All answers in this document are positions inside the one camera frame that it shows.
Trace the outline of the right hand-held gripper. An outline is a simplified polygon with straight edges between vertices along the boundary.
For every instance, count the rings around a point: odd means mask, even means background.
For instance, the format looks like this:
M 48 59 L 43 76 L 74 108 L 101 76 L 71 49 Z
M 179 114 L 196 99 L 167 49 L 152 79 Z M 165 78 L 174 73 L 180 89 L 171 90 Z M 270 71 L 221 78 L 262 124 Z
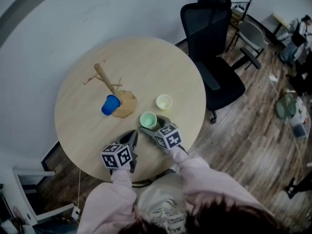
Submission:
M 186 151 L 182 146 L 182 137 L 179 128 L 165 116 L 156 115 L 158 130 L 154 131 L 149 128 L 140 127 L 140 130 L 147 136 L 153 137 L 157 146 L 171 151 L 180 148 Z

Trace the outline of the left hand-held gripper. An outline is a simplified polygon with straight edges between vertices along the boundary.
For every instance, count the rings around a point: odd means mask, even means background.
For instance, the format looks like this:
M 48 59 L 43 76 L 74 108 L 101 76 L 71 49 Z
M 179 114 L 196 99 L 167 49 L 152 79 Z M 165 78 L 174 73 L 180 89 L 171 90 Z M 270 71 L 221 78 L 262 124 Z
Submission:
M 137 130 L 131 130 L 123 133 L 114 142 L 105 146 L 100 152 L 104 166 L 112 171 L 130 164 L 130 172 L 133 173 L 137 165 L 137 155 L 135 154 L 137 140 Z

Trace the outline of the green plastic cup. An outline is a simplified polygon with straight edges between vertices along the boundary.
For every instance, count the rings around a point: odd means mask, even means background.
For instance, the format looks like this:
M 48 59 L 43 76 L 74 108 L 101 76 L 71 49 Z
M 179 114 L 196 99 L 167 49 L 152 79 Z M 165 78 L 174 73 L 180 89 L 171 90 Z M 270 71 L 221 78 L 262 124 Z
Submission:
M 152 112 L 144 112 L 140 116 L 140 124 L 142 127 L 154 131 L 156 129 L 157 117 Z

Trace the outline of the yellow plastic cup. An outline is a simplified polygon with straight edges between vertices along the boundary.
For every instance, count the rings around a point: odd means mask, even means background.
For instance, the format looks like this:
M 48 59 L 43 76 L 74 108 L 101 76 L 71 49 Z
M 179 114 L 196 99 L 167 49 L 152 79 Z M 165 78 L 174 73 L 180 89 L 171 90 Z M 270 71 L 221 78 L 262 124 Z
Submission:
M 160 110 L 167 110 L 173 104 L 172 98 L 167 94 L 159 95 L 156 99 L 156 105 Z

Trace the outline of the wooden cup tree stand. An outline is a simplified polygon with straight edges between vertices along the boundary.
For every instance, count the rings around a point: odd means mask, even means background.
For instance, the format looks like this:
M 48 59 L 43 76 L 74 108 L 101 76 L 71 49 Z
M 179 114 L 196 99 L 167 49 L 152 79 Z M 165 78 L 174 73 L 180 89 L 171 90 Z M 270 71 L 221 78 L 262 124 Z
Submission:
M 118 117 L 118 118 L 126 118 L 127 116 L 131 115 L 137 107 L 137 98 L 133 94 L 132 91 L 129 90 L 120 90 L 120 87 L 123 86 L 122 78 L 119 78 L 118 83 L 112 83 L 106 73 L 104 72 L 104 64 L 107 60 L 109 54 L 109 49 L 107 49 L 102 63 L 96 63 L 93 66 L 93 69 L 96 71 L 94 75 L 89 77 L 83 84 L 86 85 L 93 79 L 98 79 L 99 81 L 103 82 L 105 86 L 111 92 L 109 95 L 117 96 L 120 101 L 121 105 L 117 108 L 111 115 Z

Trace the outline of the blue plastic cup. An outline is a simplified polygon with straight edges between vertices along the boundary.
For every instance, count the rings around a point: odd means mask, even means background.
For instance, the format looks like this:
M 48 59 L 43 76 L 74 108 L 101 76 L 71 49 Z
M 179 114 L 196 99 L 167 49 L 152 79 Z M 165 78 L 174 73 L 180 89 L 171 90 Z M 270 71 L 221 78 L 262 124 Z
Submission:
M 111 115 L 121 105 L 120 99 L 115 95 L 108 95 L 104 102 L 101 111 L 104 115 Z

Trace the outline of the person's right forearm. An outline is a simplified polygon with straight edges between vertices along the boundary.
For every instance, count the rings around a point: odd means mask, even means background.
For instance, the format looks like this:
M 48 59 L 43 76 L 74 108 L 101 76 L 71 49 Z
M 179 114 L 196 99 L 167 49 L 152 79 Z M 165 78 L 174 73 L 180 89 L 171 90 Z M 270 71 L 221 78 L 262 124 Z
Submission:
M 178 147 L 167 151 L 167 154 L 180 169 L 186 187 L 197 188 L 199 183 L 204 179 L 204 176 L 212 171 L 203 158 L 190 156 Z

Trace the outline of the person's left forearm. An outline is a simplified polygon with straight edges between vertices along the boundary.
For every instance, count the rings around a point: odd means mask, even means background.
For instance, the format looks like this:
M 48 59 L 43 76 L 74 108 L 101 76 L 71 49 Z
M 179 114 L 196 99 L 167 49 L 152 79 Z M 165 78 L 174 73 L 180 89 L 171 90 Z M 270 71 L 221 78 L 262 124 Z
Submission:
M 121 168 L 113 169 L 111 174 L 111 182 L 114 189 L 128 190 L 132 189 L 132 179 L 130 174 L 131 166 L 126 164 Z

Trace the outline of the person's torso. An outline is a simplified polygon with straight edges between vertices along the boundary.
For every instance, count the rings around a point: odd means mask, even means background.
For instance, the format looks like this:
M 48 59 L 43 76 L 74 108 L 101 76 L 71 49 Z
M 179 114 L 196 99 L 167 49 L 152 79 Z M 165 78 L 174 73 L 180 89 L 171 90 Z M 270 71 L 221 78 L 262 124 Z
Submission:
M 135 206 L 147 224 L 147 234 L 190 234 L 181 174 L 166 174 L 135 192 Z

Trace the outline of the black mesh office chair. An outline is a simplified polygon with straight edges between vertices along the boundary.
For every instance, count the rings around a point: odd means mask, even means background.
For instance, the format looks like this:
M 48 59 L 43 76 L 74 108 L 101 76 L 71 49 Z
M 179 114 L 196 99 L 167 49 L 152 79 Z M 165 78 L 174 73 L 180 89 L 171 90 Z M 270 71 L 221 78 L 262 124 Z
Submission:
M 188 43 L 189 57 L 204 82 L 206 108 L 213 114 L 245 92 L 245 86 L 234 69 L 220 55 L 226 47 L 232 17 L 231 0 L 197 0 L 180 10 Z

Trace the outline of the green floor fan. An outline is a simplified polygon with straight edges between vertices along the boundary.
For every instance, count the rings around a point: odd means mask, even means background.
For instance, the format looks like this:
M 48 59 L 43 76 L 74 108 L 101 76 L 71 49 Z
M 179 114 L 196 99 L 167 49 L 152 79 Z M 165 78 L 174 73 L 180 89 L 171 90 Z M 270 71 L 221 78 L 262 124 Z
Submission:
M 275 104 L 275 113 L 280 119 L 290 119 L 296 113 L 296 101 L 291 93 L 286 93 Z

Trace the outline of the grey shell chair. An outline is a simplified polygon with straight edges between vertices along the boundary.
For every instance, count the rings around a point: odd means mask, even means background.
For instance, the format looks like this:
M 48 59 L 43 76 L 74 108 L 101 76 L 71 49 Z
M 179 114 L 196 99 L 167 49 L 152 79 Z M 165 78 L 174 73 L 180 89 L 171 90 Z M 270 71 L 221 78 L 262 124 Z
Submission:
M 237 38 L 242 39 L 257 53 L 255 56 L 256 59 L 258 59 L 268 46 L 268 42 L 265 41 L 265 36 L 260 28 L 249 21 L 242 21 L 238 24 Z

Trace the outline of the clear storage box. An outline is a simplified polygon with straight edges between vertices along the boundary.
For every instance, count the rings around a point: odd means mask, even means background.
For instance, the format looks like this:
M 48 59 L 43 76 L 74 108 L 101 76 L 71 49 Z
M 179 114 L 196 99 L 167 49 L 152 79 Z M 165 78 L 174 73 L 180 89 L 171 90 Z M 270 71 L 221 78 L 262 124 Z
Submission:
M 289 120 L 292 133 L 296 138 L 308 137 L 308 117 L 307 109 L 300 97 L 296 100 L 296 111 L 294 116 Z

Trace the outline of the black desk chair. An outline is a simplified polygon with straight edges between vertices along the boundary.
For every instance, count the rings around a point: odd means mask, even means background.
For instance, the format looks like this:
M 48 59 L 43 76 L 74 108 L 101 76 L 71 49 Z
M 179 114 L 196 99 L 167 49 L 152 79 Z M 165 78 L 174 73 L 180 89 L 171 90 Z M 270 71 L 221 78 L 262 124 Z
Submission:
M 295 62 L 296 75 L 288 76 L 289 82 L 299 96 L 312 95 L 312 58 L 307 58 L 303 64 Z

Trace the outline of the white cabinet frame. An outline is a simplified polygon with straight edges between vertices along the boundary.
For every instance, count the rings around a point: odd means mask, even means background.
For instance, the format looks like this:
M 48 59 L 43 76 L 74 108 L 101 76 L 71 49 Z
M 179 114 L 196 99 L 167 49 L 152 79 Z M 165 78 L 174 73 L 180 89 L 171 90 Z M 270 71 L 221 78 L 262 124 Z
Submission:
M 29 203 L 22 188 L 19 176 L 55 176 L 53 171 L 26 171 L 5 168 L 0 170 L 0 183 L 3 184 L 3 194 L 11 212 L 18 212 L 21 218 L 29 225 L 35 226 L 65 211 L 73 210 L 74 204 L 70 203 L 55 210 L 37 215 Z

